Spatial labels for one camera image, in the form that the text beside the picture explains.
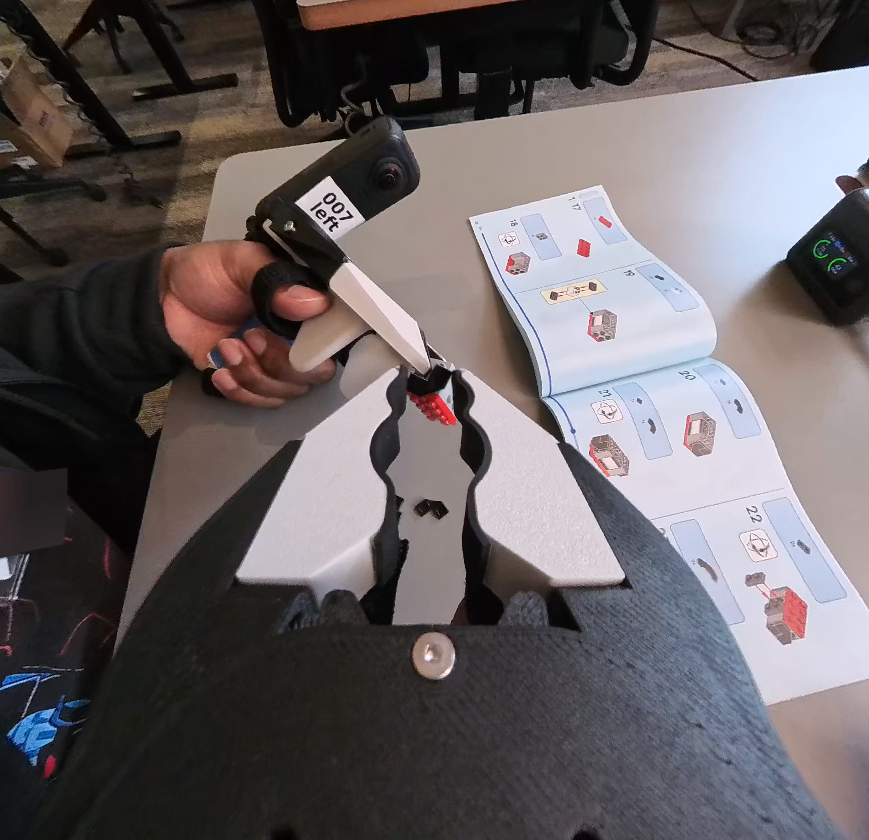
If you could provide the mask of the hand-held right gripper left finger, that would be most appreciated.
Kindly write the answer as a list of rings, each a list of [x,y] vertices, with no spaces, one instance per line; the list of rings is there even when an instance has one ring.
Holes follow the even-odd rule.
[[[243,584],[296,585],[317,599],[363,598],[401,568],[396,492],[407,370],[392,368],[306,434],[247,553]]]

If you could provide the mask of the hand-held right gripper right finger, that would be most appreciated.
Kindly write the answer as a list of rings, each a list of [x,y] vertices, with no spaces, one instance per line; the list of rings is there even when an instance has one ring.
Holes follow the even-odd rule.
[[[573,450],[471,372],[453,374],[460,455],[472,471],[462,529],[465,607],[621,585],[624,571],[572,470]]]

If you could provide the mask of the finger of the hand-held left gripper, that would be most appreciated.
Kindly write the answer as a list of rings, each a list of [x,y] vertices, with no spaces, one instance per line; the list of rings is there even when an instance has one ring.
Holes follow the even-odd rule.
[[[416,372],[429,372],[431,359],[423,333],[399,304],[353,262],[331,277],[331,291]]]

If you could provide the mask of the red and grey brick assembly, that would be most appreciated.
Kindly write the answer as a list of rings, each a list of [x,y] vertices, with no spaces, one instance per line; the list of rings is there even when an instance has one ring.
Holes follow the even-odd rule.
[[[407,397],[430,421],[446,426],[455,426],[454,413],[454,364],[447,361],[429,344],[429,371],[421,374],[415,369],[408,371]]]

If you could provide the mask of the person's left forearm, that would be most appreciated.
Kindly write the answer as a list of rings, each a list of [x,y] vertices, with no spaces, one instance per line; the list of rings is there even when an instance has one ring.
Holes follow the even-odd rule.
[[[2,386],[48,385],[129,410],[190,360],[160,303],[163,250],[1,288]]]

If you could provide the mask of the grey desk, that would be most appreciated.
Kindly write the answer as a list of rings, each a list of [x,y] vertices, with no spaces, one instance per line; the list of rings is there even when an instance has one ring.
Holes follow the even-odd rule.
[[[826,325],[784,266],[788,248],[867,159],[867,67],[599,106],[419,129],[418,190],[342,246],[434,346],[556,433],[526,346],[494,290],[472,215],[603,184],[627,230],[694,286],[715,357],[747,384],[798,498],[867,603],[867,345]],[[219,168],[200,239],[244,236],[254,204],[319,157],[315,144],[245,153]],[[341,404],[336,386],[277,411],[173,384],[129,579],[120,641],[179,549],[288,440]],[[470,473],[456,428],[401,419],[390,468],[409,556],[400,624],[448,622],[463,594]],[[449,513],[418,517],[422,498]],[[867,838],[867,681],[769,708],[812,793]]]

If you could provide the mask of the person's left hand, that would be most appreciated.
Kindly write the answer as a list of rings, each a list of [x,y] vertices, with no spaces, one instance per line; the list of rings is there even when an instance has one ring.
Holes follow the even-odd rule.
[[[288,343],[259,327],[234,334],[255,313],[250,291],[256,273],[271,264],[262,245],[224,240],[170,248],[160,266],[160,303],[169,337],[196,368],[204,370],[217,350],[223,365],[212,384],[225,399],[276,409],[331,381],[331,358],[308,372],[289,361]]]

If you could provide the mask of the light blue instruction booklet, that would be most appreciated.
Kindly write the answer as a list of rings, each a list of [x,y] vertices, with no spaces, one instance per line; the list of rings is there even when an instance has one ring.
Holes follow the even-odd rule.
[[[867,680],[867,607],[809,520],[701,294],[602,186],[472,216],[563,439],[650,520],[766,704]]]

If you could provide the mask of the person's black clothing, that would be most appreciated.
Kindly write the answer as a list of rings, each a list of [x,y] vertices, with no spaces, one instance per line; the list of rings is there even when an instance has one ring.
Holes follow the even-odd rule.
[[[12,558],[2,577],[2,838],[32,832],[110,660],[157,450],[139,405],[2,385],[2,472],[68,472],[60,544]]]

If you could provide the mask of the cardboard box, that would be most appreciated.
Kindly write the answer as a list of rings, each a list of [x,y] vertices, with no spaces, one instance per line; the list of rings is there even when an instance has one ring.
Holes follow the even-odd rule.
[[[63,166],[74,130],[24,59],[1,59],[1,168]]]

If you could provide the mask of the black power adapter box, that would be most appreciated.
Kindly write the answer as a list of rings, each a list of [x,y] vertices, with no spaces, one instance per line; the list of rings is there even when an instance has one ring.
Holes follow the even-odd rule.
[[[788,251],[786,264],[833,325],[868,316],[868,189],[842,197]]]

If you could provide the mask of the black table frame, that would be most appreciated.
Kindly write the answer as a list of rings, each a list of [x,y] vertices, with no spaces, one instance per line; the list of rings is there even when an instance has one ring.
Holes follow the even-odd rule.
[[[182,95],[193,95],[213,89],[237,85],[235,74],[218,74],[194,78],[181,60],[174,44],[162,30],[155,9],[149,0],[121,0],[131,18],[154,51],[168,83],[147,86],[136,90],[138,100],[155,100]],[[103,102],[82,78],[71,58],[42,26],[22,0],[1,0],[2,23],[5,24],[27,47],[35,60],[43,65],[56,85],[64,92],[67,101],[74,104],[78,117],[89,129],[92,142],[79,146],[81,156],[105,153],[122,165],[122,153],[132,153],[152,148],[170,148],[181,141],[178,131],[169,131],[140,136],[128,135],[116,121]]]

